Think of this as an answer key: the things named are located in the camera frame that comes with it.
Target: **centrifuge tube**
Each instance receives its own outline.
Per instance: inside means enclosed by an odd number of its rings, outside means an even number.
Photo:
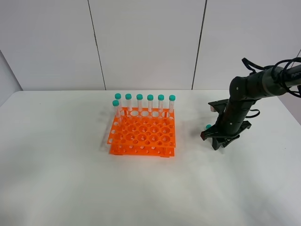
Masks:
[[[164,100],[164,95],[159,95],[159,96],[158,96],[158,100],[159,100],[158,111],[159,111],[159,112],[163,112],[163,100]]]
[[[147,100],[148,100],[148,102],[149,102],[149,108],[148,108],[148,111],[149,111],[150,114],[151,114],[151,112],[152,112],[152,101],[153,101],[153,99],[154,99],[154,96],[153,96],[153,95],[149,94],[149,95],[147,96]]]
[[[138,111],[139,112],[142,111],[142,99],[143,99],[142,94],[138,94],[137,95],[137,103],[138,103]]]
[[[169,96],[169,113],[174,112],[174,101],[175,101],[175,95]]]
[[[120,93],[116,93],[115,94],[115,99],[118,100],[118,102],[119,102],[119,110],[122,111],[121,94]]]
[[[127,110],[129,112],[132,111],[132,95],[130,93],[126,94],[126,100],[127,100]]]
[[[115,115],[116,115],[116,118],[118,119],[118,123],[121,123],[119,101],[118,100],[113,100],[113,106],[115,108]]]

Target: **cable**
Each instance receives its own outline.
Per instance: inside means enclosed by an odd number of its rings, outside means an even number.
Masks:
[[[257,114],[255,115],[251,115],[251,116],[246,116],[246,119],[251,119],[251,118],[255,118],[260,114],[260,111],[258,109],[250,109],[251,112],[257,112]]]
[[[301,63],[301,57],[296,57],[296,58],[291,59],[291,60],[282,60],[282,61],[278,62],[277,64],[274,65],[274,67],[273,67],[273,69],[272,69],[272,72],[271,72],[271,73],[272,73],[272,76],[273,76],[273,74],[274,74],[275,68],[276,68],[279,64],[285,63],[285,62],[288,62],[288,63],[285,65],[285,67],[283,68],[283,70],[280,72],[280,75],[278,75],[278,76],[280,77],[280,79],[281,79],[281,85],[282,85],[282,87],[283,87],[288,93],[292,94],[292,95],[295,96],[295,97],[301,98],[301,92],[300,92],[300,91],[299,91],[299,92],[297,92],[297,91],[291,91],[291,90],[287,87],[287,85],[285,84],[285,81],[284,81],[284,79],[285,79],[285,74],[286,74],[286,70],[287,70],[288,66],[289,66],[291,63],[293,63],[293,62],[299,62],[299,63]]]

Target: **test tube rack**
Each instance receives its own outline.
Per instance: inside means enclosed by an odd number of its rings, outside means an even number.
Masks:
[[[123,107],[120,113],[121,122],[114,117],[107,141],[111,145],[110,154],[174,156],[174,111],[169,113],[168,109],[163,109],[160,113],[158,108],[153,108],[149,113],[148,108],[139,112],[133,107],[129,112]]]

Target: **white table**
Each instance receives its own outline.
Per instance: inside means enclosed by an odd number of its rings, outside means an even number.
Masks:
[[[214,151],[200,133],[228,91],[130,91],[176,95],[175,157],[160,158],[108,154],[115,93],[17,92],[0,108],[1,226],[301,224],[301,126],[277,97]]]

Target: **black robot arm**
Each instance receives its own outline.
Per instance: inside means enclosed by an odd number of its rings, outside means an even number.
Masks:
[[[292,60],[283,60],[273,66],[260,67],[247,59],[242,60],[245,66],[251,70],[247,77],[235,77],[230,84],[230,98],[214,101],[209,105],[218,112],[215,125],[201,133],[203,140],[212,138],[212,147],[217,150],[221,145],[226,147],[230,142],[239,138],[239,134],[249,129],[251,124],[244,121],[245,118],[253,118],[259,115],[247,116],[251,107],[261,98],[283,95],[286,92],[301,97],[301,65],[288,69],[293,62],[300,62],[301,57]],[[256,72],[252,67],[261,70]],[[290,88],[298,86],[297,91]]]

